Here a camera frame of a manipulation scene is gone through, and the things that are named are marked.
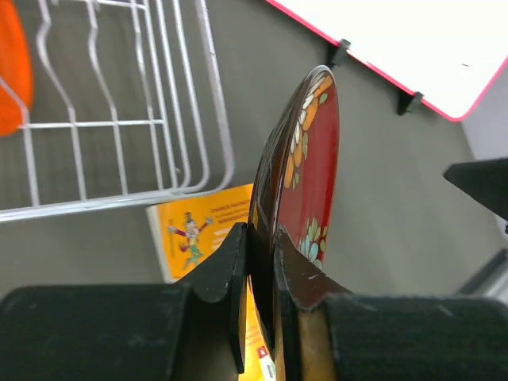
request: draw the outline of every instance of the orange flower design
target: orange flower design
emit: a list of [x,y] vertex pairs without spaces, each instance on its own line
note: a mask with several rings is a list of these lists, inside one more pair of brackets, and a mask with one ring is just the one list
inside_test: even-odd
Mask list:
[[310,84],[302,109],[298,116],[296,126],[294,127],[293,136],[291,137],[290,155],[287,159],[286,173],[284,174],[284,187],[293,189],[298,184],[300,177],[296,173],[295,168],[300,167],[303,160],[307,159],[309,130],[319,105],[326,102],[328,95],[325,90],[333,84],[333,79],[328,73],[321,73]]

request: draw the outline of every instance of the orange plate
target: orange plate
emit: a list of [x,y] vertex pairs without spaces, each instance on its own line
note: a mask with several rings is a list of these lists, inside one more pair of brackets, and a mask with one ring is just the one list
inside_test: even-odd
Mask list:
[[[33,80],[29,51],[21,21],[12,0],[0,0],[0,77],[30,109]],[[15,133],[22,123],[21,111],[0,87],[0,137]]]

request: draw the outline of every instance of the book cover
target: book cover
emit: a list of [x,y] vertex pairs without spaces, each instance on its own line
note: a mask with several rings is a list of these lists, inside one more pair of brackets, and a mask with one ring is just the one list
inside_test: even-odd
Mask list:
[[[233,225],[246,222],[252,184],[148,208],[164,280],[184,277],[221,245]],[[261,334],[250,283],[247,292],[245,373],[240,381],[274,381],[275,365]]]

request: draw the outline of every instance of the black clamp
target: black clamp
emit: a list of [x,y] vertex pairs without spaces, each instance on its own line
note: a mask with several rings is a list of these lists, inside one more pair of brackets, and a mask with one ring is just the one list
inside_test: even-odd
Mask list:
[[406,93],[402,89],[398,89],[397,114],[404,115],[411,113],[421,103],[423,94],[417,91],[413,95]]
[[351,43],[348,40],[342,39],[338,45],[329,44],[328,52],[326,55],[326,66],[330,69],[334,66],[340,66],[348,56],[348,50],[351,48]]

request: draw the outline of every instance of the cartoon character illustration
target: cartoon character illustration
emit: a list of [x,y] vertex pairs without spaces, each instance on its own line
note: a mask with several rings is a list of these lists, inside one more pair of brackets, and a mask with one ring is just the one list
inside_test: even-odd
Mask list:
[[213,220],[211,217],[207,217],[205,223],[199,228],[196,220],[192,218],[191,212],[185,213],[185,223],[184,228],[185,231],[179,230],[174,226],[169,226],[167,231],[169,233],[178,234],[179,236],[185,237],[187,239],[187,244],[180,244],[180,251],[186,252],[187,249],[190,250],[190,256],[185,261],[183,265],[183,270],[187,268],[189,264],[193,264],[194,266],[198,266],[199,259],[203,257],[201,250],[198,248],[199,243],[199,234],[203,231],[205,227],[212,224]]

